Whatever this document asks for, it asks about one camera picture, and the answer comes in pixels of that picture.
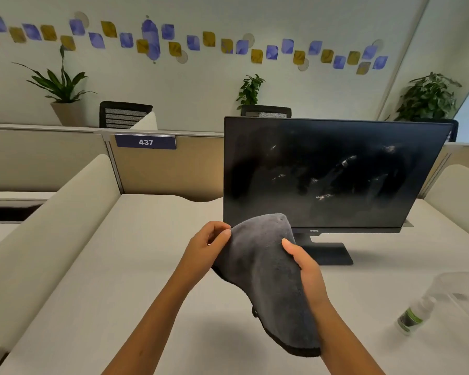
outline potted plant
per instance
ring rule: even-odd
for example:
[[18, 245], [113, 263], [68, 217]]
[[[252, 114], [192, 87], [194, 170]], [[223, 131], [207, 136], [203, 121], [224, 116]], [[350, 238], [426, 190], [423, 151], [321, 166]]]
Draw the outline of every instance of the potted plant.
[[63, 126], [85, 126], [83, 111], [81, 108], [80, 96], [82, 94], [91, 92], [81, 90], [80, 92], [74, 94], [76, 85], [80, 80], [85, 79], [85, 72], [80, 72], [73, 79], [64, 70], [64, 47], [61, 46], [59, 49], [61, 53], [61, 81], [58, 77], [49, 69], [47, 69], [48, 78], [42, 76], [42, 74], [34, 69], [31, 69], [24, 64], [13, 62], [14, 64], [19, 64], [27, 69], [33, 71], [36, 76], [31, 76], [34, 81], [27, 80], [28, 83], [34, 84], [37, 87], [45, 89], [47, 92], [53, 94], [54, 96], [48, 95], [47, 98], [52, 98], [55, 101], [52, 101], [50, 105], [54, 112], [57, 115], [57, 118]]
[[247, 75], [246, 79], [243, 80], [243, 85], [236, 99], [241, 104], [237, 109], [241, 109], [242, 105], [257, 105], [257, 94], [264, 81], [265, 80], [257, 74], [256, 77]]
[[401, 96], [403, 103], [396, 111], [399, 114], [395, 121], [446, 118], [456, 104], [455, 93], [450, 93], [449, 87], [462, 87], [460, 83], [433, 72], [410, 83], [414, 85]]

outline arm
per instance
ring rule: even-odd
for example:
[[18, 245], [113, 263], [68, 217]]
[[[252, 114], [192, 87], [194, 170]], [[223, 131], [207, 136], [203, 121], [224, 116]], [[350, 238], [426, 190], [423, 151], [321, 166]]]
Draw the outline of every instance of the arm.
[[102, 375], [155, 372], [182, 302], [212, 267], [231, 237], [230, 229], [223, 222], [211, 221], [189, 241], [169, 281]]
[[331, 305], [319, 265], [302, 247], [286, 239], [281, 243], [300, 267], [304, 292], [322, 341], [322, 359], [330, 373], [385, 375]]

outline bottle label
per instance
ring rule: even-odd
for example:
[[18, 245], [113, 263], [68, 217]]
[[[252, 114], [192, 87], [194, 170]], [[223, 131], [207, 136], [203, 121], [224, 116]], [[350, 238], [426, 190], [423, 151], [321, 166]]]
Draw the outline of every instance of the bottle label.
[[414, 315], [411, 308], [408, 308], [398, 319], [398, 324], [406, 332], [415, 330], [422, 322], [424, 321]]

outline hand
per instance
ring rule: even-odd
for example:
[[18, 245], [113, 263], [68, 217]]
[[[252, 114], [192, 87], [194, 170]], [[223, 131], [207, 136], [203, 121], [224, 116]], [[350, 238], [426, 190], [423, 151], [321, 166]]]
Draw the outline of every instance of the hand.
[[224, 222], [210, 221], [189, 240], [188, 247], [173, 277], [191, 290], [212, 267], [214, 260], [231, 238], [231, 227]]
[[316, 315], [322, 306], [330, 304], [319, 265], [302, 247], [294, 245], [288, 239], [283, 238], [281, 244], [285, 251], [294, 257], [300, 267], [300, 279], [304, 293], [311, 311]]

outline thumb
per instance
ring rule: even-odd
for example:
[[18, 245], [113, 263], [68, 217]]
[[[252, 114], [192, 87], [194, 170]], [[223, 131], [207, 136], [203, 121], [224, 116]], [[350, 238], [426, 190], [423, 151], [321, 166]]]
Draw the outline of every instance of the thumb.
[[281, 244], [285, 251], [294, 257], [301, 270], [306, 270], [316, 264], [315, 260], [302, 247], [294, 245], [286, 238], [281, 240]]
[[226, 229], [219, 233], [219, 235], [213, 240], [209, 248], [216, 255], [220, 253], [224, 246], [226, 246], [227, 241], [231, 238], [231, 230]]

